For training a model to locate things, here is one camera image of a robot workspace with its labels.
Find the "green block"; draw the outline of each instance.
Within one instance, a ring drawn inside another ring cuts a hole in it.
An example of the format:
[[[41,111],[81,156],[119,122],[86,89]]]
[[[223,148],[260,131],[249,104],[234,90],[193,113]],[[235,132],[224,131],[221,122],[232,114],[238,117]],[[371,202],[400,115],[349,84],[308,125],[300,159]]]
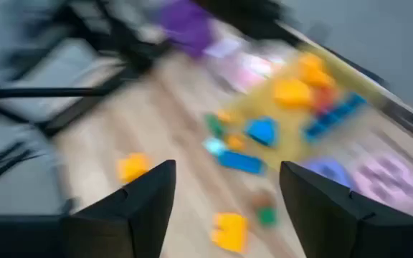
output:
[[[221,121],[219,121],[218,117],[214,114],[206,114],[205,115],[205,123],[208,125],[208,129],[214,137],[222,139],[226,128],[222,125]]]
[[[263,226],[273,226],[277,223],[275,209],[272,207],[262,207],[257,211],[259,222]]]

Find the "wooden floor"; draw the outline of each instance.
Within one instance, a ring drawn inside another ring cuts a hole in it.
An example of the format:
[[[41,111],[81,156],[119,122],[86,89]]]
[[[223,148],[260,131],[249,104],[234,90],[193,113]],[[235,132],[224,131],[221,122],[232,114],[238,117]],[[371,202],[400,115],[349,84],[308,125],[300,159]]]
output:
[[[277,187],[277,171],[258,177],[228,170],[202,147],[209,135],[202,115],[234,94],[179,53],[129,83],[56,139],[77,209],[119,188],[118,160],[144,152],[153,165],[176,160],[175,201],[162,257],[237,257],[210,240],[214,214],[220,211],[236,211],[249,219],[243,257],[304,257]],[[274,229],[263,229],[250,208],[250,194],[258,188],[271,190],[277,199],[280,218]]]

